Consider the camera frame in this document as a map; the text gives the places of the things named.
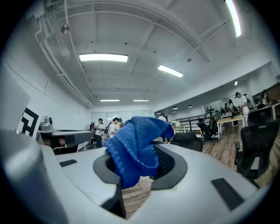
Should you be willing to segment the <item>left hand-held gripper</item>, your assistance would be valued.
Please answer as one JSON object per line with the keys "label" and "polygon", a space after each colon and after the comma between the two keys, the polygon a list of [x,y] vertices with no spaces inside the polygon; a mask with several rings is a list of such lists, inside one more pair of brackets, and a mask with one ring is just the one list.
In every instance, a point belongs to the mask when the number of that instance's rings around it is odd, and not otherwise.
{"label": "left hand-held gripper", "polygon": [[91,140],[89,130],[61,130],[38,131],[42,120],[42,112],[33,108],[26,107],[24,110],[17,130],[32,138],[36,138],[39,144],[52,148],[55,154],[69,154],[78,152],[80,148]]}

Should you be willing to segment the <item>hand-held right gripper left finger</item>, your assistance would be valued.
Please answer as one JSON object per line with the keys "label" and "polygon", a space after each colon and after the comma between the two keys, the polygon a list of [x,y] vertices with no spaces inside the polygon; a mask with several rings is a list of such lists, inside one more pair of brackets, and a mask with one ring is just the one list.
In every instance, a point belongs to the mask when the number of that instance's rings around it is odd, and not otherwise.
{"label": "hand-held right gripper left finger", "polygon": [[104,183],[94,172],[94,161],[106,148],[55,155],[52,148],[42,146],[42,154],[50,182],[63,206],[69,224],[124,224],[126,220],[106,209],[115,184]]}

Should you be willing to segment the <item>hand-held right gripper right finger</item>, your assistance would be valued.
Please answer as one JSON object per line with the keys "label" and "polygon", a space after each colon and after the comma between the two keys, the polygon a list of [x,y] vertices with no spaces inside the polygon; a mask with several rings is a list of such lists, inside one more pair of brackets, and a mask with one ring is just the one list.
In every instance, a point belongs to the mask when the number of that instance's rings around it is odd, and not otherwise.
{"label": "hand-held right gripper right finger", "polygon": [[129,219],[133,224],[241,224],[269,191],[207,154],[164,143],[154,147],[172,156],[175,166],[152,183],[150,196]]}

